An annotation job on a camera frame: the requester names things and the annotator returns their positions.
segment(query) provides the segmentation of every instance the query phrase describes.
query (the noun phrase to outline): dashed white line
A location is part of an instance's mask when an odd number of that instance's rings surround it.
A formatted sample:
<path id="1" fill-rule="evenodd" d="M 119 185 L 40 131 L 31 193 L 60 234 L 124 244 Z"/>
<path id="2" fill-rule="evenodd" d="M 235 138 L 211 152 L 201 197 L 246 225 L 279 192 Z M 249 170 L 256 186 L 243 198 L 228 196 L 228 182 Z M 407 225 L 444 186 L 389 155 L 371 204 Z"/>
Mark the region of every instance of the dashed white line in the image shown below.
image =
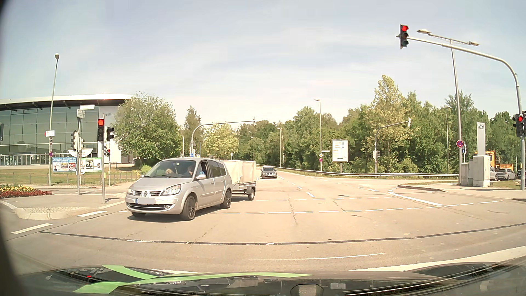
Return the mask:
<path id="1" fill-rule="evenodd" d="M 51 223 L 44 223 L 44 224 L 40 224 L 40 225 L 37 225 L 37 226 L 32 226 L 32 227 L 24 228 L 24 229 L 21 229 L 21 230 L 13 231 L 11 233 L 12 234 L 20 234 L 22 232 L 35 230 L 35 229 L 39 229 L 39 228 L 50 226 L 50 225 L 53 225 L 53 224 L 51 224 Z"/>
<path id="2" fill-rule="evenodd" d="M 106 213 L 106 211 L 96 211 L 96 212 L 86 213 L 82 215 L 77 215 L 77 217 L 88 217 L 91 215 L 96 215 L 96 214 L 101 214 L 101 213 Z"/>

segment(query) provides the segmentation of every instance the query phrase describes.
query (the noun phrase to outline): green stripe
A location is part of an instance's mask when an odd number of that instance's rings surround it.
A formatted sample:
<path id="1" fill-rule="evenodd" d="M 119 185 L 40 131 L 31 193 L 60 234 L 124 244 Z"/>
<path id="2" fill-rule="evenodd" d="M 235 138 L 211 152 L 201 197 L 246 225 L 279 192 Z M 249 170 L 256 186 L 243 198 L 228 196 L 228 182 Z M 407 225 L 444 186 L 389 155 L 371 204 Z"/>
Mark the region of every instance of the green stripe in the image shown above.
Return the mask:
<path id="1" fill-rule="evenodd" d="M 92 293 L 92 294 L 110 294 L 113 290 L 126 286 L 126 285 L 135 285 L 135 284 L 152 284 L 152 283 L 164 283 L 164 282 L 175 282 L 175 281 L 184 281 L 184 280 L 204 280 L 204 279 L 216 279 L 216 278 L 227 278 L 227 277 L 240 277 L 240 276 L 249 276 L 256 275 L 260 277 L 279 277 L 279 278 L 296 278 L 296 277 L 308 277 L 312 274 L 303 274 L 303 273 L 281 273 L 281 272 L 255 272 L 255 273 L 222 273 L 222 274 L 205 274 L 205 275 L 195 275 L 195 276 L 183 276 L 183 277 L 162 277 L 154 279 L 144 279 L 141 281 L 136 281 L 132 283 L 125 282 L 101 282 L 94 283 L 90 285 L 85 285 L 79 289 L 73 291 L 74 293 Z"/>
<path id="2" fill-rule="evenodd" d="M 142 273 L 140 271 L 131 270 L 131 269 L 126 268 L 126 267 L 124 267 L 122 265 L 102 265 L 102 266 L 107 268 L 107 269 L 111 269 L 113 271 L 120 272 L 122 274 L 129 275 L 130 277 L 135 277 L 135 278 L 138 278 L 138 279 L 149 280 L 149 279 L 156 278 L 155 275 Z"/>

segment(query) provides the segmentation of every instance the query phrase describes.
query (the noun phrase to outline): guardrail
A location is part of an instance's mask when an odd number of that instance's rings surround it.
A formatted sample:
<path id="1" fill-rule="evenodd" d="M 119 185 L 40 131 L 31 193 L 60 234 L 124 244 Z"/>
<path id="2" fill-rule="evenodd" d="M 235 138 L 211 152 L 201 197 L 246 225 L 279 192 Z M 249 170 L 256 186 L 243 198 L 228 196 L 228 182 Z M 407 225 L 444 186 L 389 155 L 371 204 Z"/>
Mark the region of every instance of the guardrail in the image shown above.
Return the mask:
<path id="1" fill-rule="evenodd" d="M 301 170 L 301 169 L 290 169 L 288 167 L 274 166 L 276 169 L 291 170 L 297 172 L 321 174 L 321 175 L 333 175 L 333 176 L 355 176 L 355 177 L 394 177 L 394 176 L 407 176 L 407 177 L 458 177 L 458 174 L 428 174 L 428 173 L 334 173 L 334 172 L 320 172 L 312 170 Z"/>

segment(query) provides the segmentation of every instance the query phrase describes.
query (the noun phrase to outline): blurred license plate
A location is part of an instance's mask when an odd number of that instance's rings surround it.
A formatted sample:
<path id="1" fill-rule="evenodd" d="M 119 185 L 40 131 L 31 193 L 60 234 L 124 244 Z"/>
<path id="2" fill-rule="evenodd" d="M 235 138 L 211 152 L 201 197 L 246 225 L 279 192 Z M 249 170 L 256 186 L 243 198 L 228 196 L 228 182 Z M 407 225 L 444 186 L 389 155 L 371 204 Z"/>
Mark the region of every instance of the blurred license plate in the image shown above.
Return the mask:
<path id="1" fill-rule="evenodd" d="M 155 198 L 136 198 L 136 204 L 155 204 Z"/>

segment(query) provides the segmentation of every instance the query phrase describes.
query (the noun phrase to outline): grass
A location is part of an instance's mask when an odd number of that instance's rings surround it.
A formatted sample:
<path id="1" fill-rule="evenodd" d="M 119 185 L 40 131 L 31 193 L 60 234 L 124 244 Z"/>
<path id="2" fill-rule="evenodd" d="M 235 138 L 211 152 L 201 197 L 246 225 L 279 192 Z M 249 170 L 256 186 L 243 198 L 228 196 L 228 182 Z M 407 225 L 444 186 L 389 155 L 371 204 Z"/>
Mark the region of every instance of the grass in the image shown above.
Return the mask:
<path id="1" fill-rule="evenodd" d="M 111 184 L 119 184 L 137 180 L 140 173 L 137 171 L 111 169 L 108 175 L 106 169 L 105 182 L 108 184 L 108 177 L 111 178 Z M 81 175 L 82 185 L 101 185 L 100 172 L 86 172 Z M 22 169 L 22 170 L 0 170 L 0 184 L 28 184 L 28 185 L 47 185 L 48 169 Z M 77 185 L 77 176 L 73 173 L 51 173 L 52 185 Z"/>

